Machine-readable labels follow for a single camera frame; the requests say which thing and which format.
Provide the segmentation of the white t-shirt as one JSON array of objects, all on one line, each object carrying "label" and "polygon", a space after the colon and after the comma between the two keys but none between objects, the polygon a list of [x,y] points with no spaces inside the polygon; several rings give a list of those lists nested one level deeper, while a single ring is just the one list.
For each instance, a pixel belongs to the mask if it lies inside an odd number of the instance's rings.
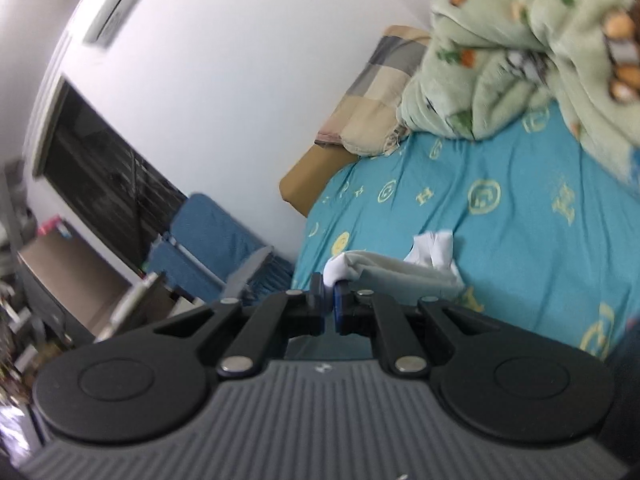
[{"label": "white t-shirt", "polygon": [[326,287],[347,282],[353,290],[371,289],[402,304],[416,304],[423,297],[453,300],[465,290],[451,231],[416,235],[403,259],[364,250],[341,252],[329,258],[322,278]]}]

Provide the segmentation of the dark wooden table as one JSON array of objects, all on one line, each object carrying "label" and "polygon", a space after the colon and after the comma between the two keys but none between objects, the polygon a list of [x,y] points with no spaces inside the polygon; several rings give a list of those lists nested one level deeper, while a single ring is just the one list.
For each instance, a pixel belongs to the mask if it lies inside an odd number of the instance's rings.
[{"label": "dark wooden table", "polygon": [[181,287],[169,287],[165,272],[148,273],[118,300],[93,342],[97,344],[141,326],[167,320],[203,304],[201,298],[190,295]]}]

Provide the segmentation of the brown cardboard box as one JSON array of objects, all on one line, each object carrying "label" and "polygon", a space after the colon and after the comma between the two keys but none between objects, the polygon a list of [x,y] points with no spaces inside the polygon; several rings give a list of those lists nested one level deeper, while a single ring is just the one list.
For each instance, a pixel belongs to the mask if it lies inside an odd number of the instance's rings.
[{"label": "brown cardboard box", "polygon": [[63,226],[18,252],[29,305],[58,336],[94,341],[130,283],[79,234]]}]

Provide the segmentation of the grey seat cushion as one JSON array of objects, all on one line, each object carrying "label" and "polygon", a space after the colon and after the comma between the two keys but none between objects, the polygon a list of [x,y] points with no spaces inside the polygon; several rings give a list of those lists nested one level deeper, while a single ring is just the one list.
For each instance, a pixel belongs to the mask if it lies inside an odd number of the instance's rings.
[{"label": "grey seat cushion", "polygon": [[262,270],[272,256],[272,247],[265,246],[253,252],[233,273],[228,276],[222,292],[222,304],[240,302],[250,289],[250,282]]}]

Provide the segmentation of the blue covered chair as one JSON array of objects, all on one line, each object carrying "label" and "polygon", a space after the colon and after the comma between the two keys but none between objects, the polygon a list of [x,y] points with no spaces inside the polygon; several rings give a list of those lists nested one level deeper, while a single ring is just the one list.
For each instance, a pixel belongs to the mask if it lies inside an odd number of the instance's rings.
[{"label": "blue covered chair", "polygon": [[[151,247],[146,272],[165,272],[169,287],[181,287],[205,302],[221,298],[228,276],[262,242],[205,194],[193,194],[171,219],[168,230]],[[272,247],[272,256],[250,282],[242,298],[256,304],[290,288],[293,265]]]}]

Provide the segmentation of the teal patterned bed sheet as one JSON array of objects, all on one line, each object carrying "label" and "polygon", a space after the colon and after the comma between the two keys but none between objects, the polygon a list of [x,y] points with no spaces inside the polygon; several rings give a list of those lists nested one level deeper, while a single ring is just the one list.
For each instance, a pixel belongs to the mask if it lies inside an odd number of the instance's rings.
[{"label": "teal patterned bed sheet", "polygon": [[549,104],[472,143],[426,132],[338,170],[311,208],[293,285],[345,250],[404,258],[448,231],[465,307],[605,358],[639,317],[639,197]]}]

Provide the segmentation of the dark barred window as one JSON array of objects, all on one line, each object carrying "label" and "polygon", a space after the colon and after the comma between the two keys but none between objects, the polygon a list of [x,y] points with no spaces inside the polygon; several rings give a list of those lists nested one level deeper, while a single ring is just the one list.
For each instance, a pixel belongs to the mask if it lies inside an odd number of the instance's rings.
[{"label": "dark barred window", "polygon": [[186,201],[186,194],[66,78],[55,88],[34,175],[45,178],[92,234],[137,274]]}]

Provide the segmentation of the mustard yellow headboard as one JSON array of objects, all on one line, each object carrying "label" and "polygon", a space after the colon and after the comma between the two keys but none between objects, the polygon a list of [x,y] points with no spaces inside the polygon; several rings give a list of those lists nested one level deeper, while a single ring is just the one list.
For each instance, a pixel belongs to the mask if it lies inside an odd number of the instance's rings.
[{"label": "mustard yellow headboard", "polygon": [[334,174],[357,160],[357,155],[342,146],[313,145],[281,179],[279,191],[282,200],[307,217]]}]

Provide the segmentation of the plaid beige pillow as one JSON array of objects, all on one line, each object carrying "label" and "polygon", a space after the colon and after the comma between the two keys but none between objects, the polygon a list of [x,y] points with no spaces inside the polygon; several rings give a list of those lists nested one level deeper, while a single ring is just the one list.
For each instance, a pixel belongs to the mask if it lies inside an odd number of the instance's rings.
[{"label": "plaid beige pillow", "polygon": [[430,41],[431,35],[422,29],[404,25],[386,28],[314,143],[340,146],[363,157],[395,151],[407,134],[397,120],[397,107]]}]

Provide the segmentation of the green fleece blanket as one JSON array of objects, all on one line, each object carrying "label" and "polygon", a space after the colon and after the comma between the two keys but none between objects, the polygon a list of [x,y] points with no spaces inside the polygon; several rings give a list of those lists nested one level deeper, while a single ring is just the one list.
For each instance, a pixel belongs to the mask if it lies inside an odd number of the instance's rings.
[{"label": "green fleece blanket", "polygon": [[558,103],[582,149],[639,183],[639,0],[435,0],[400,98],[412,131],[483,141]]}]

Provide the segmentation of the white air conditioner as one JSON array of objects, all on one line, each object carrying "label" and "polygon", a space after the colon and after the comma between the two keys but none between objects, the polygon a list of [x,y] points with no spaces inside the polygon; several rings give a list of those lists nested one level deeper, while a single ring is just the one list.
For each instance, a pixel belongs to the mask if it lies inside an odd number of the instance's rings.
[{"label": "white air conditioner", "polygon": [[139,0],[105,0],[88,28],[85,44],[108,48]]}]

